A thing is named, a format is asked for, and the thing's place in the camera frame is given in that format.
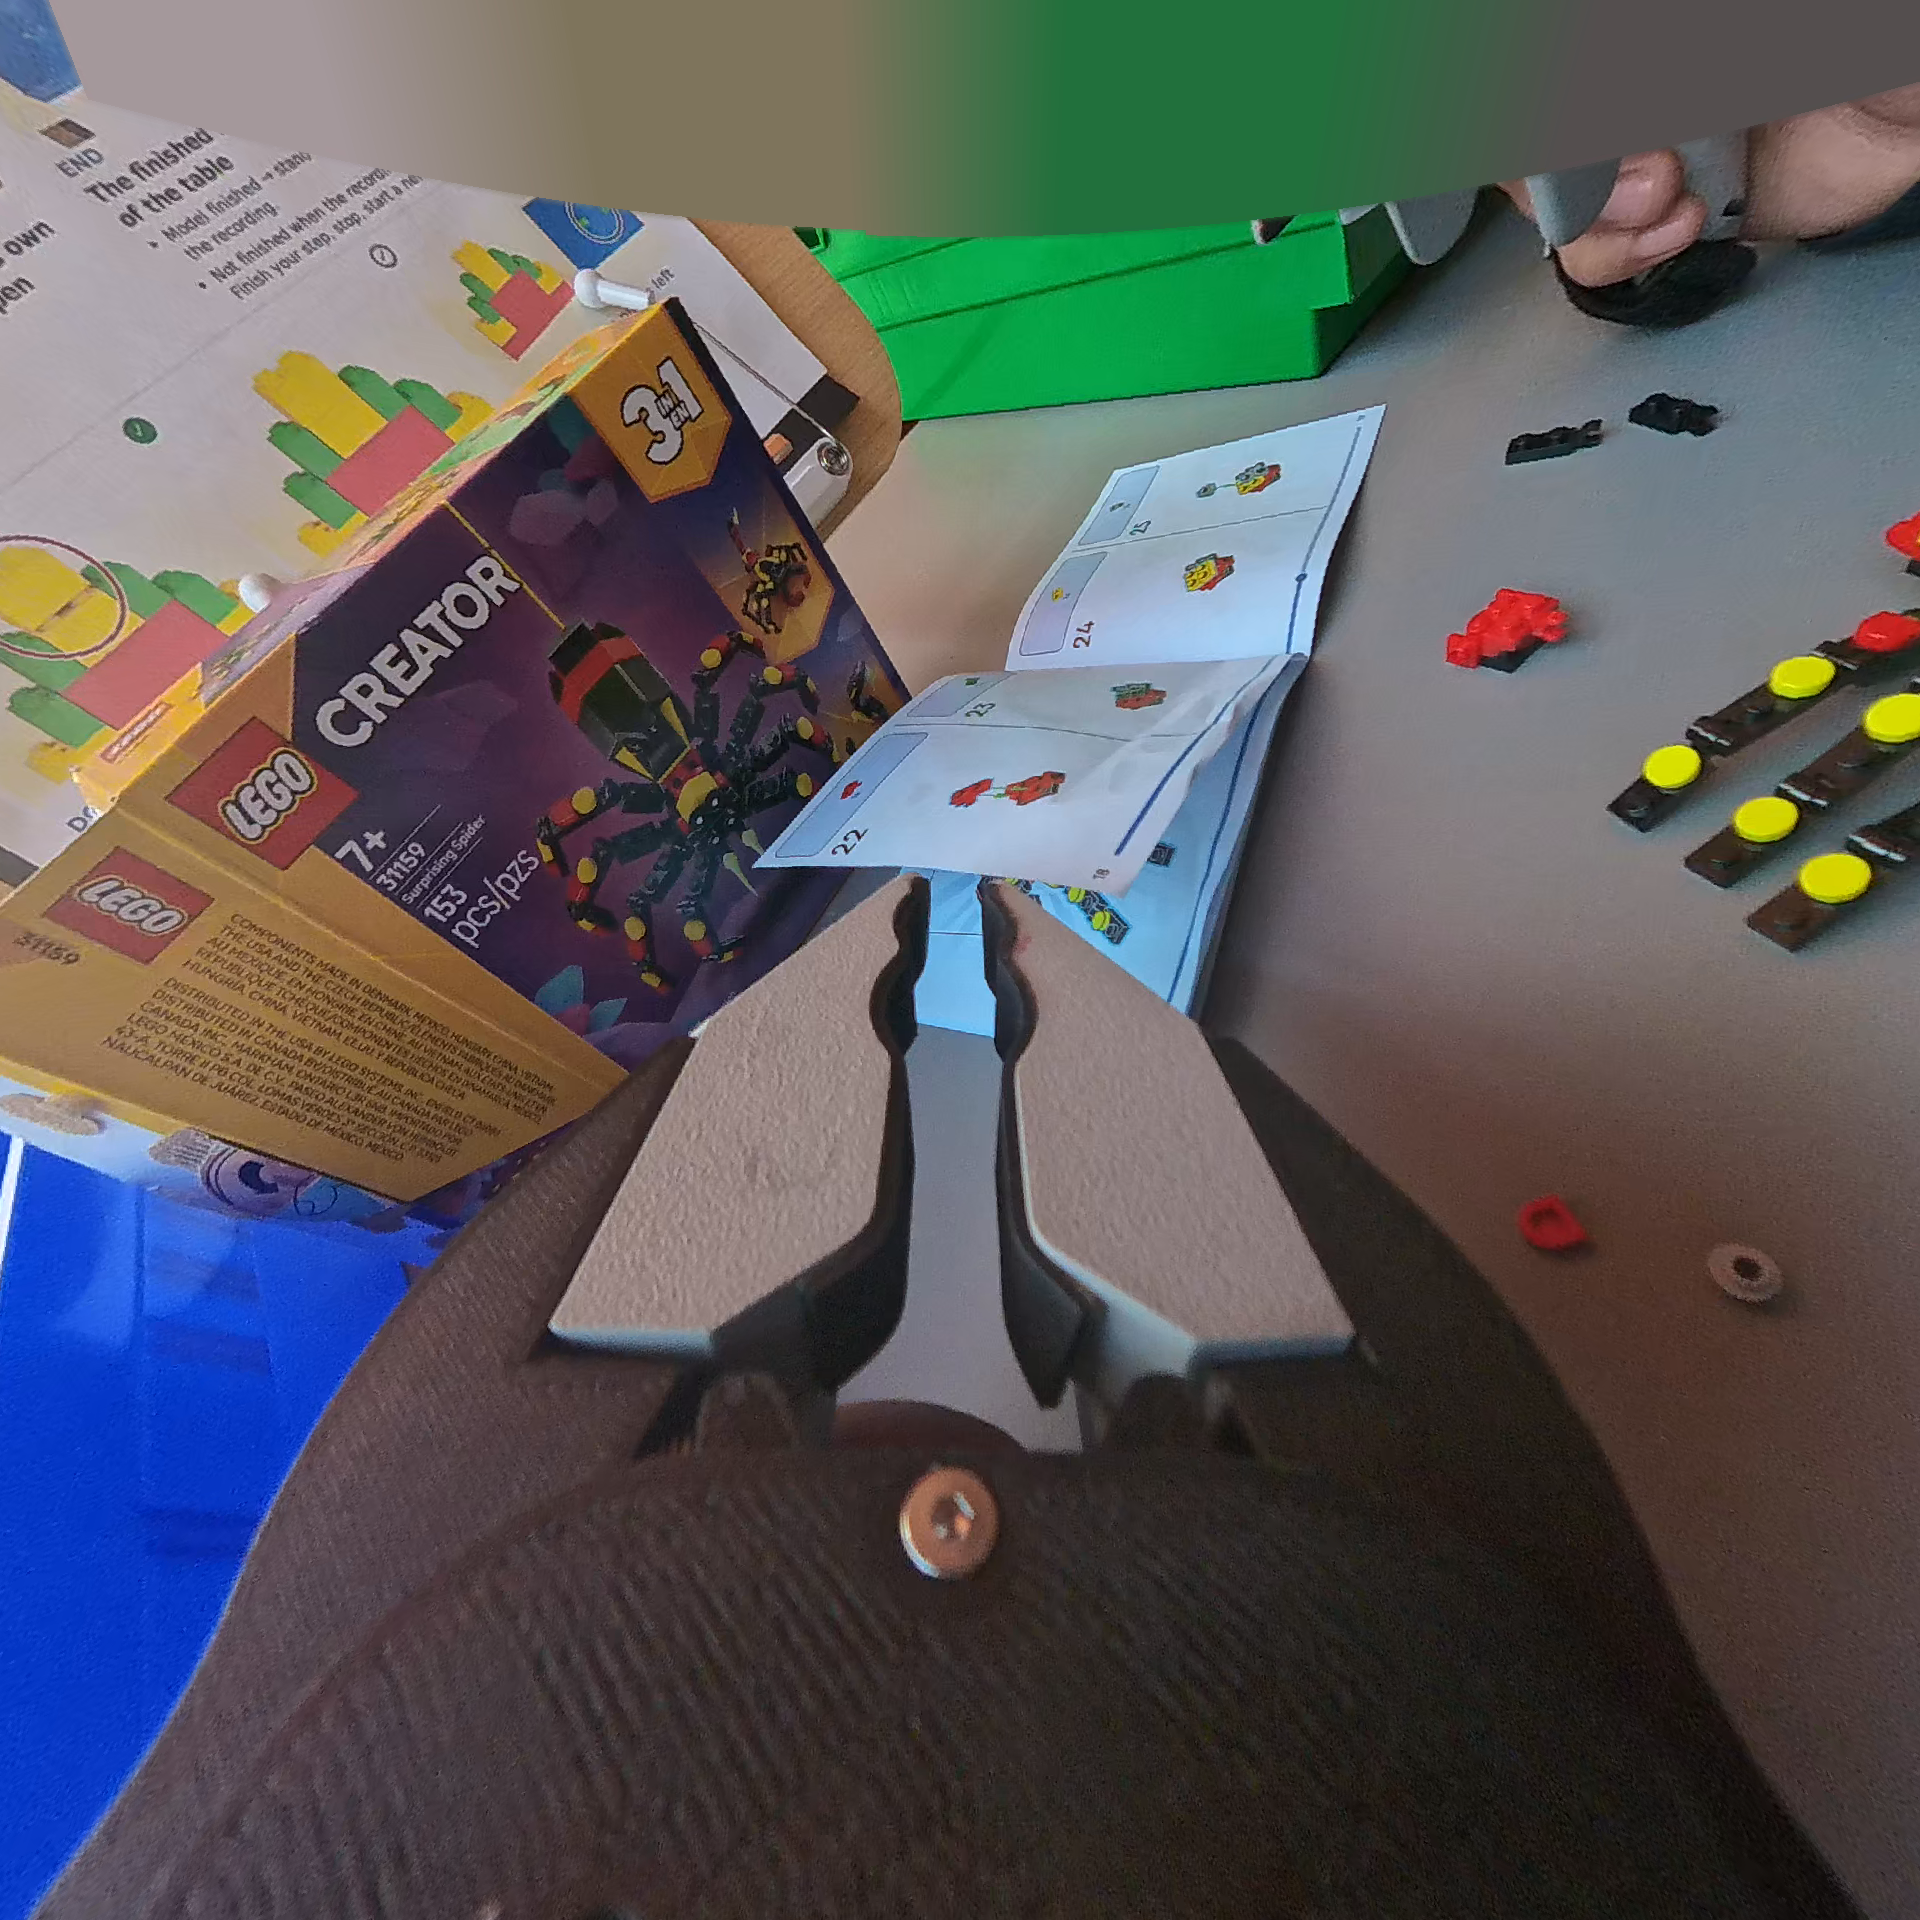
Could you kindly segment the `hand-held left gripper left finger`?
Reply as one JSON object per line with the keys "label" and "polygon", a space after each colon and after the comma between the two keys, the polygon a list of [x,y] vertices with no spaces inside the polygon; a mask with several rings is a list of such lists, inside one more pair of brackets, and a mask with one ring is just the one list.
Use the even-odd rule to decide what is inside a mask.
{"label": "hand-held left gripper left finger", "polygon": [[850,1381],[906,1302],[919,976],[903,875],[720,1008],[549,1332],[826,1396]]}

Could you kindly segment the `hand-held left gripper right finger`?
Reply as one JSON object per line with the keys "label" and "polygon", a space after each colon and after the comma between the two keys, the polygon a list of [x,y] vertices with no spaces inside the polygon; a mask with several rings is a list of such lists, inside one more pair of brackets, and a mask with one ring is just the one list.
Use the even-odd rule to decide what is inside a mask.
{"label": "hand-held left gripper right finger", "polygon": [[1002,1315],[1034,1398],[1352,1346],[1203,1028],[1006,880],[980,885],[998,1053]]}

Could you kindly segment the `lego instruction booklet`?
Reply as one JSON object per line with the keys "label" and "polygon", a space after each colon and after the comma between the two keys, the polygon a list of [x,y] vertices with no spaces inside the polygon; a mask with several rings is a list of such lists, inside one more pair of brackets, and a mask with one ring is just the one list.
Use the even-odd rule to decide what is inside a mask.
{"label": "lego instruction booklet", "polygon": [[992,1028],[986,877],[1194,1013],[1382,421],[1371,404],[1115,470],[1003,665],[911,698],[765,864],[925,875],[925,1025]]}

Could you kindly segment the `purple yellow lego box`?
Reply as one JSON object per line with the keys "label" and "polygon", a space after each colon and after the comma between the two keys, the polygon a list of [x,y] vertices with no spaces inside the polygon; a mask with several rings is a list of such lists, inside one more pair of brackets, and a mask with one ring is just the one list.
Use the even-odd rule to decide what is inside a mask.
{"label": "purple yellow lego box", "polygon": [[115,737],[4,892],[4,1133],[239,1216],[451,1194],[792,953],[908,690],[680,300],[567,347]]}

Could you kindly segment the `lego spider legs assembly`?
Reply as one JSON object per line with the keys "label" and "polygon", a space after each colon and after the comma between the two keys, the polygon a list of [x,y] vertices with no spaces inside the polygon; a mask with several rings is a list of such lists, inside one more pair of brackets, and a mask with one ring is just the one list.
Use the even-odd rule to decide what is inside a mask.
{"label": "lego spider legs assembly", "polygon": [[1770,946],[1804,953],[1859,920],[1918,870],[1918,804],[1908,801],[1818,848],[1818,830],[1867,797],[1918,755],[1918,606],[1861,618],[1837,637],[1775,660],[1732,702],[1701,714],[1679,738],[1651,753],[1610,797],[1606,817],[1629,833],[1666,825],[1714,777],[1811,714],[1862,690],[1854,722],[1804,763],[1741,797],[1685,854],[1685,870],[1711,890],[1780,870],[1783,888],[1743,923]]}

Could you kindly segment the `person's right hand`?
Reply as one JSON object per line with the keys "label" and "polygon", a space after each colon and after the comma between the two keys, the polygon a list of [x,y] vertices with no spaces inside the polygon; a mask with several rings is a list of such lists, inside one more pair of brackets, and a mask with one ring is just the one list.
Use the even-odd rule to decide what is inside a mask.
{"label": "person's right hand", "polygon": [[[1802,243],[1876,219],[1918,180],[1918,85],[1892,88],[1746,133],[1746,243]],[[1600,218],[1559,251],[1580,286],[1646,274],[1698,241],[1710,210],[1679,150],[1621,161]]]}

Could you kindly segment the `green plastic bin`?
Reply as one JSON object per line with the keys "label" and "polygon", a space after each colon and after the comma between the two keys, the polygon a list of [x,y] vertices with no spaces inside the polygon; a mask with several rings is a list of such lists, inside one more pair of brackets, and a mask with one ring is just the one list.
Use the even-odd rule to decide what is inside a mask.
{"label": "green plastic bin", "polygon": [[876,328],[909,422],[1323,376],[1411,274],[1382,209],[1346,222],[1003,238],[797,228]]}

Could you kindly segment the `wooden clipboard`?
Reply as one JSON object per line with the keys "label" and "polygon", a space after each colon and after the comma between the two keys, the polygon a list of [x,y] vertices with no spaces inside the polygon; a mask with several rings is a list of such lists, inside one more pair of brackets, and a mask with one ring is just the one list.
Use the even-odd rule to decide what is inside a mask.
{"label": "wooden clipboard", "polygon": [[876,328],[799,236],[787,226],[693,222],[773,315],[823,365],[810,390],[787,390],[827,422],[852,453],[848,502],[836,525],[893,464],[903,436],[896,371]]}

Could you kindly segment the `metal clipboard clip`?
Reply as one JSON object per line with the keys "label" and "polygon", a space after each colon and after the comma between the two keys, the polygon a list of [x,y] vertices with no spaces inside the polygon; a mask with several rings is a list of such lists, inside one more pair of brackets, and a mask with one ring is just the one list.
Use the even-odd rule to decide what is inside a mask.
{"label": "metal clipboard clip", "polygon": [[[578,269],[571,278],[574,300],[597,315],[645,313],[658,306],[658,298],[635,283],[611,278],[597,269]],[[762,436],[762,449],[779,468],[799,513],[816,529],[826,529],[848,502],[852,484],[852,453],[834,429],[810,414],[799,400],[784,393],[767,376],[758,372],[731,345],[723,344],[706,328],[694,328],[718,356],[749,377],[749,384],[765,388],[784,402],[779,421]]]}

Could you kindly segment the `printed instruction sheet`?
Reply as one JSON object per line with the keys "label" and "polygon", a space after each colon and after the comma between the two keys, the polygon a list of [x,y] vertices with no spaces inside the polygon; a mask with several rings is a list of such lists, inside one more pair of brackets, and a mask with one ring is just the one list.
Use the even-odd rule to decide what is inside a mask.
{"label": "printed instruction sheet", "polygon": [[77,768],[602,315],[680,300],[779,388],[823,365],[679,218],[514,200],[90,102],[4,5],[4,888]]}

